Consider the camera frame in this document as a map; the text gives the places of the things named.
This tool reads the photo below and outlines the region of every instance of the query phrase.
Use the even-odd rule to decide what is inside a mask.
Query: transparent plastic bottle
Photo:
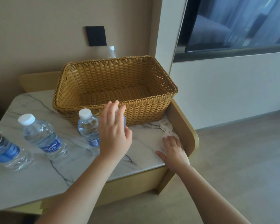
[[[23,125],[24,138],[43,150],[49,159],[58,160],[67,156],[67,144],[56,135],[50,123],[24,114],[18,122]]]
[[[116,58],[114,46],[109,46],[109,58]]]
[[[0,163],[10,170],[20,170],[33,163],[34,156],[0,134]]]
[[[80,120],[78,122],[78,130],[89,143],[91,152],[95,156],[98,156],[100,154],[98,117],[93,115],[87,108],[83,108],[79,111],[79,117]]]

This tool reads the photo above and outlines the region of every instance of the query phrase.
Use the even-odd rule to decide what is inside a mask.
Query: blue bottle label
[[[3,154],[0,154],[0,163],[7,163],[12,161],[20,152],[20,148],[14,144],[11,144],[8,150]]]
[[[100,139],[95,139],[95,140],[89,140],[88,141],[88,144],[91,146],[91,147],[98,147],[99,146],[99,143],[100,143]]]
[[[61,140],[56,136],[52,144],[46,147],[39,147],[39,148],[41,148],[44,152],[55,152],[60,147],[61,147]]]

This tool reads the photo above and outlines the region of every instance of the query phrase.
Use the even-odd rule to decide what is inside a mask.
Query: white cloth
[[[167,119],[161,119],[159,121],[159,125],[161,130],[164,131],[163,137],[175,136],[179,140],[178,135],[173,130],[172,124]],[[163,138],[161,139],[161,148],[163,150],[162,152],[166,155],[166,149],[164,147]]]

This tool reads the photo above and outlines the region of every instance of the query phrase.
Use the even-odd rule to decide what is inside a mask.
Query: forearm
[[[203,220],[207,223],[250,223],[238,210],[222,197],[202,176],[190,165],[186,166],[179,177],[185,184],[190,196]]]
[[[117,161],[98,156],[37,224],[87,223],[101,190]]]

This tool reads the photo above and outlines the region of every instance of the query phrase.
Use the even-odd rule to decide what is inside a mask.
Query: black wall switch
[[[89,46],[106,46],[106,34],[104,26],[85,27]]]

